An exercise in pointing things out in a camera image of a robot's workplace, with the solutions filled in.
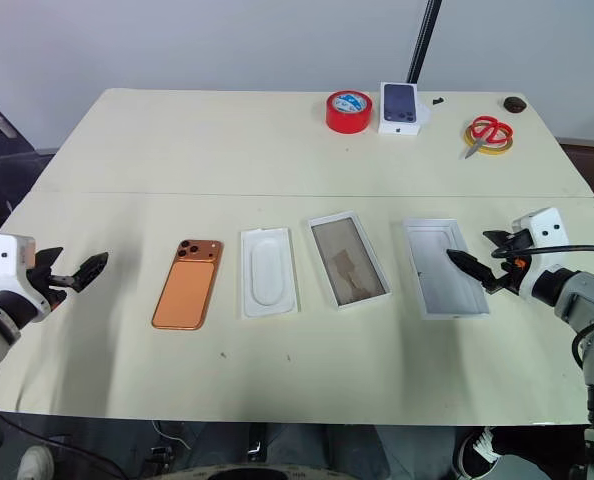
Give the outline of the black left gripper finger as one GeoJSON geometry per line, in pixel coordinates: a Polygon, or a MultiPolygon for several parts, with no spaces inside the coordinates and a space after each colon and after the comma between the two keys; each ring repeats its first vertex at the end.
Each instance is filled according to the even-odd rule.
{"type": "Polygon", "coordinates": [[[84,261],[78,271],[72,276],[72,289],[82,292],[89,286],[104,270],[108,262],[107,252],[99,253],[84,261]]]}
{"type": "Polygon", "coordinates": [[[52,247],[37,251],[35,253],[35,269],[50,270],[62,251],[62,247],[52,247]]]}

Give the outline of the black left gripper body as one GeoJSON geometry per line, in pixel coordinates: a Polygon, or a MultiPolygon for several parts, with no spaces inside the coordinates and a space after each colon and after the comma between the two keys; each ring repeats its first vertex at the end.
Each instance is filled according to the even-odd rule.
{"type": "Polygon", "coordinates": [[[66,299],[66,289],[82,291],[82,282],[77,275],[55,276],[52,266],[52,262],[37,263],[26,273],[30,285],[42,296],[50,311],[54,311],[66,299]]]}

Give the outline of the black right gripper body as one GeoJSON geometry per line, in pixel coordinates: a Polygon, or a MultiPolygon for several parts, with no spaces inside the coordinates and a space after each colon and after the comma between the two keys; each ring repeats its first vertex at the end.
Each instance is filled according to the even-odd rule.
{"type": "MultiPolygon", "coordinates": [[[[531,249],[533,239],[528,230],[514,232],[514,244],[512,247],[497,247],[501,252],[511,252],[516,250],[531,249]]],[[[513,254],[509,257],[503,257],[501,268],[506,272],[501,277],[503,287],[515,295],[520,293],[520,286],[526,277],[531,266],[530,256],[518,256],[513,254]]]]}

